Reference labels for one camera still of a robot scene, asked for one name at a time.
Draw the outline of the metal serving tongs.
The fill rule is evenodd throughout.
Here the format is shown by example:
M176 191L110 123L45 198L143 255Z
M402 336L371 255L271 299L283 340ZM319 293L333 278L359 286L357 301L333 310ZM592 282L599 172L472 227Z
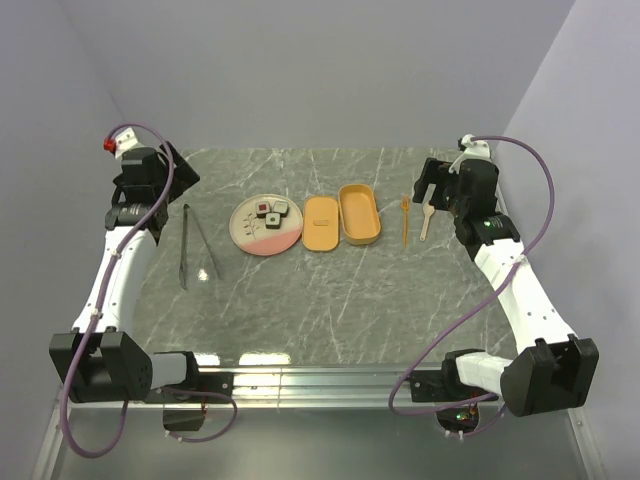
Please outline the metal serving tongs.
M216 255L201 221L193 207L182 207L179 285L184 291L201 284L221 280L222 274Z

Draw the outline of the sushi roll red centre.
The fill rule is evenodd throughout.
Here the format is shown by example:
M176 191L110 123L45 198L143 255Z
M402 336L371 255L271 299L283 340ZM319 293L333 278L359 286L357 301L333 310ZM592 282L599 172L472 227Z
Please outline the sushi roll red centre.
M257 218L265 218L271 212L269 201L259 201L255 203L255 215Z

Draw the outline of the sushi roll green centre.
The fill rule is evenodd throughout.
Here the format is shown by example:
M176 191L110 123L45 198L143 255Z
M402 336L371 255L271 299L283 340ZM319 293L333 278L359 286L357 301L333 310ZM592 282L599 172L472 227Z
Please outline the sushi roll green centre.
M282 217L278 214L270 212L265 218L265 228L270 230L277 230L281 228Z

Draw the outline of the sushi roll white top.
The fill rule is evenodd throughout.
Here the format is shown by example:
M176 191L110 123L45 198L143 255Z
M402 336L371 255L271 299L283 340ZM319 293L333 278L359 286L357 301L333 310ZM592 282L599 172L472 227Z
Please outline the sushi roll white top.
M286 217L289 213L289 202L286 200L276 200L272 204L271 212Z

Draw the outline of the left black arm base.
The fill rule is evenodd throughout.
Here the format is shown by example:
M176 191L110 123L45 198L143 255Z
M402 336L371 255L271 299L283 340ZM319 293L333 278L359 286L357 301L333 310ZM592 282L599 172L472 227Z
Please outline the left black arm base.
M210 436L234 418L234 374L201 374L194 386L177 385L151 391L145 403L160 407L165 430L176 435Z

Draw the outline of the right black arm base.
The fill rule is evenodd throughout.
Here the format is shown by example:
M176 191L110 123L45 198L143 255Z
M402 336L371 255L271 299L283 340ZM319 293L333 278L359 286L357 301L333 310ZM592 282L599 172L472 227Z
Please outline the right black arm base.
M413 403L450 404L486 396L486 401L497 400L495 394L479 388L450 381L441 370L414 370L408 377ZM435 413L439 426L446 436L455 435L459 440L474 436L482 430L478 403L441 409Z

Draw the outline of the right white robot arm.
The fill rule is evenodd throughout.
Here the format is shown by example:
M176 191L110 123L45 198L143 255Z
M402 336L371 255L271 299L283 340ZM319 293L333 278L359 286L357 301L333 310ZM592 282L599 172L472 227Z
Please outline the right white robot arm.
M586 402L599 351L562 319L537 279L512 220L497 208L498 168L483 159L459 166L429 158L413 200L453 217L456 237L497 294L516 341L507 360L471 349L446 355L442 391L460 400L490 392L517 417L579 408Z

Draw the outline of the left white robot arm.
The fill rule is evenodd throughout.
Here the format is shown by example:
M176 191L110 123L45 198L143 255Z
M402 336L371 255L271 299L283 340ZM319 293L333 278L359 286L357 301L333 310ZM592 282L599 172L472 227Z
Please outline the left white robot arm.
M131 337L142 285L168 220L168 206L200 177L171 143L156 148L106 142L121 172L105 215L105 247L98 275L70 332L56 334L49 354L74 403L141 401L163 388L178 401L202 388L195 356L149 354Z

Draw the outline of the orange lunch box base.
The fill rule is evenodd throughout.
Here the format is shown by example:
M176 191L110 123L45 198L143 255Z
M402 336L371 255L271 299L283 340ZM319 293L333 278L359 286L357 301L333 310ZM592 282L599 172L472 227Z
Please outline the orange lunch box base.
M343 186L338 193L338 204L343 233L350 244L369 245L378 239L381 223L369 185Z

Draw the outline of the orange lunch box lid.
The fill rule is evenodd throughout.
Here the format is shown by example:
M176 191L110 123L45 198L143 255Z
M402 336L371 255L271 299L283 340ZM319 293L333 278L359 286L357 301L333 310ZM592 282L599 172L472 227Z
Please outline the orange lunch box lid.
M329 252L337 247L339 207L334 197L316 195L305 201L302 241L314 252Z

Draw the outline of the beige plastic spoon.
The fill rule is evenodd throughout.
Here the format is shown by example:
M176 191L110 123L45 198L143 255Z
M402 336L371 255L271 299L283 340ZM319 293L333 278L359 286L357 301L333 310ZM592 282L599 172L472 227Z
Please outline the beige plastic spoon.
M424 220L420 232L420 241L424 242L427 238L431 217L434 215L435 208L428 202L423 204Z

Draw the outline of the orange plastic fork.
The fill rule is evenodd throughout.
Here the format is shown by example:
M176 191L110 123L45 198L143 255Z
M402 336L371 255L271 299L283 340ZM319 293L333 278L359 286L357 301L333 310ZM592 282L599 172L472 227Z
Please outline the orange plastic fork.
M408 222L409 222L409 207L410 207L410 199L408 195L404 195L401 199L401 209L403 213L403 228L402 228L402 241L403 246L407 247L408 245Z

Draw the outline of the pink and cream plate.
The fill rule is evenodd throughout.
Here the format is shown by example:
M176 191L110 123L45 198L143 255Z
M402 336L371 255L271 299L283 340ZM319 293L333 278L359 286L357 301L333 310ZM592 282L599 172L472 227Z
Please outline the pink and cream plate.
M234 244L255 256L273 256L301 237L303 214L288 197L260 194L240 202L231 214L229 234Z

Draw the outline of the aluminium mounting rail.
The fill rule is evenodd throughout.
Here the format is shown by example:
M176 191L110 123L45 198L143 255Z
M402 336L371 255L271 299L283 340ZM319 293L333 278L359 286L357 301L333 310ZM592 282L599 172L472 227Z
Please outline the aluminium mounting rail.
M202 367L200 375L234 374L233 399L240 408L386 408L392 387L404 368L396 365ZM418 370L440 370L427 365ZM443 403L413 403L408 380L398 390L394 406L428 407Z

